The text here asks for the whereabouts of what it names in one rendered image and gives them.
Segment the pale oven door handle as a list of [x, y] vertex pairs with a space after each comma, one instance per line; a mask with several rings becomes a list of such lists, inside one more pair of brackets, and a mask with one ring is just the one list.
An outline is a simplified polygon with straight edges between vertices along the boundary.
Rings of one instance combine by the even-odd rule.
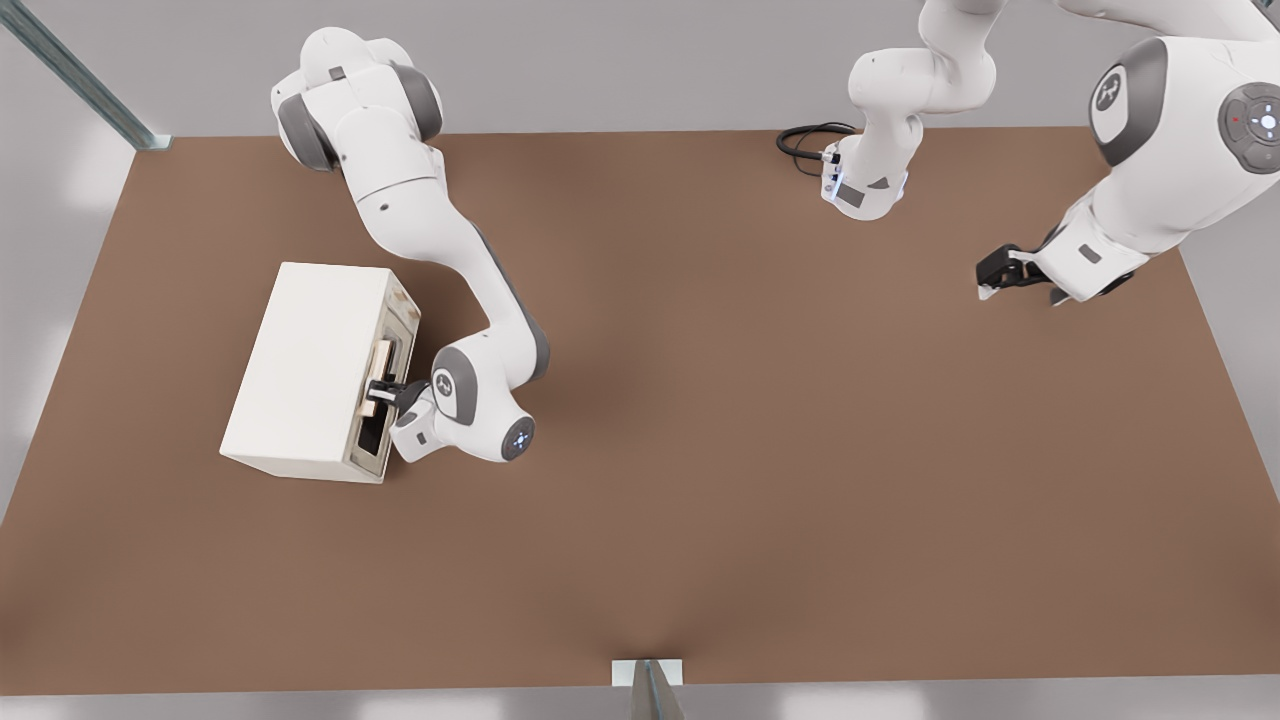
[[396, 341], [390, 338], [383, 338], [374, 343], [372, 356], [370, 361], [369, 370], [366, 373], [366, 379], [361, 389], [361, 400], [357, 406], [357, 414], [360, 416], [372, 416], [379, 407], [378, 402], [370, 402], [365, 398], [367, 389], [367, 382], [371, 379], [385, 379], [388, 373], [388, 366], [394, 356]]

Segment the white oven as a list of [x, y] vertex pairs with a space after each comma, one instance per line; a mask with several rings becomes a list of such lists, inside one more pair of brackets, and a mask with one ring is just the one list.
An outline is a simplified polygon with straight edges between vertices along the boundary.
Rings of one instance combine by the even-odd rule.
[[378, 484], [396, 414], [357, 406], [376, 341], [406, 382], [421, 314], [385, 268], [283, 263], [220, 452], [274, 477]]

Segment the silver frame post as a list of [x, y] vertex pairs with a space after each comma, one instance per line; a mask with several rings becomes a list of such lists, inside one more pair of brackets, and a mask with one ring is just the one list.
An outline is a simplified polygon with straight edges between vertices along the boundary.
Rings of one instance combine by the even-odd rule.
[[133, 150], [164, 151], [172, 146], [170, 135], [152, 132], [20, 0], [0, 0], [0, 26], [38, 58]]
[[684, 685], [681, 659], [621, 659], [611, 662], [613, 687], [628, 687], [628, 720], [686, 720], [673, 688]]

